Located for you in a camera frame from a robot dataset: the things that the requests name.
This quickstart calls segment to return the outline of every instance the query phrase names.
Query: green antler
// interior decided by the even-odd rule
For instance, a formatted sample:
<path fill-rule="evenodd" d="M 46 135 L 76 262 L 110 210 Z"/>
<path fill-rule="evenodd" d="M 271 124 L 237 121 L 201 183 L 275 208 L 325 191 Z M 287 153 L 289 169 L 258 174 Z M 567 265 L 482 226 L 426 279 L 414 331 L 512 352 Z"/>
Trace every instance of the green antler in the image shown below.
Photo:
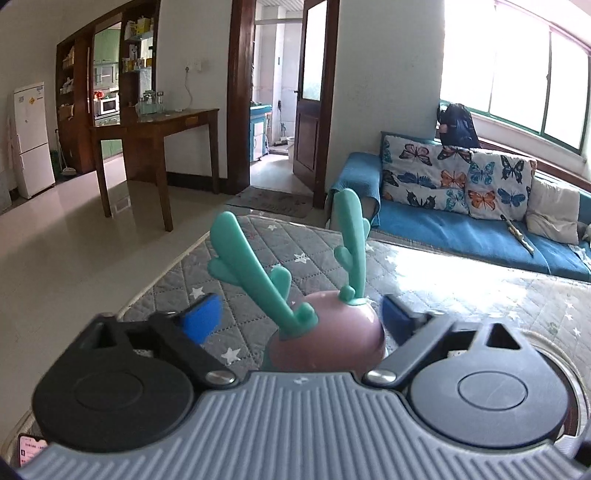
<path fill-rule="evenodd" d="M 309 303 L 300 305 L 296 312 L 288 306 L 291 273 L 284 267 L 275 267 L 270 275 L 265 273 L 233 213 L 223 212 L 217 217 L 210 238 L 219 257 L 209 262 L 209 274 L 242 288 L 283 335 L 298 337 L 318 324 Z"/>
<path fill-rule="evenodd" d="M 335 213 L 345 245 L 335 249 L 335 258 L 349 274 L 349 285 L 341 288 L 339 298 L 345 303 L 355 303 L 365 295 L 365 240 L 371 226 L 363 218 L 361 201 L 351 189 L 335 195 Z"/>

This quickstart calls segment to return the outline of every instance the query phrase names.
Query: blue sofa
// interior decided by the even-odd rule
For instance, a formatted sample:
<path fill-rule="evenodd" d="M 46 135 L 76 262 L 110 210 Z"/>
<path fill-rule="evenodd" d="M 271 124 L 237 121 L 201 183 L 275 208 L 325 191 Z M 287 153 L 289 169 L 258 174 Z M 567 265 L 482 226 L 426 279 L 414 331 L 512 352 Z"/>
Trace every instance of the blue sofa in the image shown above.
<path fill-rule="evenodd" d="M 543 173 L 537 173 L 550 181 Z M 479 220 L 469 215 L 427 210 L 380 198 L 382 161 L 379 156 L 353 153 L 347 160 L 332 192 L 352 188 L 362 199 L 364 216 L 373 228 L 493 264 L 533 272 L 591 281 L 591 272 L 567 246 L 527 231 L 523 223 L 515 226 L 534 247 L 533 257 L 509 233 L 505 222 Z M 581 192 L 579 221 L 591 223 L 591 194 Z M 589 244 L 580 244 L 589 257 Z"/>

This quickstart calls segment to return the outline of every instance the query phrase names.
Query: kitchen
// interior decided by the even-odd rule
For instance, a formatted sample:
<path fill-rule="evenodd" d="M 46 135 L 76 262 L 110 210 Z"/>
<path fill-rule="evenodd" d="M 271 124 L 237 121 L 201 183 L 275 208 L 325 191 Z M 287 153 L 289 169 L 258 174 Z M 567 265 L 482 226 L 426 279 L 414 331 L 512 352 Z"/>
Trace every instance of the kitchen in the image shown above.
<path fill-rule="evenodd" d="M 119 39 L 121 22 L 98 32 L 93 49 L 93 112 L 97 127 L 117 124 L 119 118 Z M 123 152 L 121 140 L 102 143 L 103 159 Z"/>

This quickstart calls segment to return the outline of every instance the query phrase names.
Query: black backpack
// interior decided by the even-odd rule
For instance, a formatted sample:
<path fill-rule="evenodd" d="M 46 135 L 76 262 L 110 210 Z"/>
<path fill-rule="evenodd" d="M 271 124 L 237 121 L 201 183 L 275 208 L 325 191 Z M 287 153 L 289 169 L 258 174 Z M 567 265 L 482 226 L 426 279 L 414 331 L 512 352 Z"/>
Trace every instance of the black backpack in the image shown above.
<path fill-rule="evenodd" d="M 445 110 L 437 109 L 437 120 L 441 126 L 447 125 L 447 131 L 439 130 L 439 138 L 443 145 L 463 148 L 480 148 L 480 141 L 472 114 L 461 103 L 450 103 Z"/>

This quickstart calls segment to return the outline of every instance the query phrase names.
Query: door window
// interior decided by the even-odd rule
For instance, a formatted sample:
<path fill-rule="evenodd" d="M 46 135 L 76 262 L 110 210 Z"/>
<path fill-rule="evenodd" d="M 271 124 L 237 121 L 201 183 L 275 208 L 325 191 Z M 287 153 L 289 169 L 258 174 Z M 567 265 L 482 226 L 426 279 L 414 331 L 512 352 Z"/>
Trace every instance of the door window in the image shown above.
<path fill-rule="evenodd" d="M 302 98 L 320 101 L 324 69 L 324 41 L 328 0 L 308 10 L 306 46 L 304 48 L 304 84 Z"/>

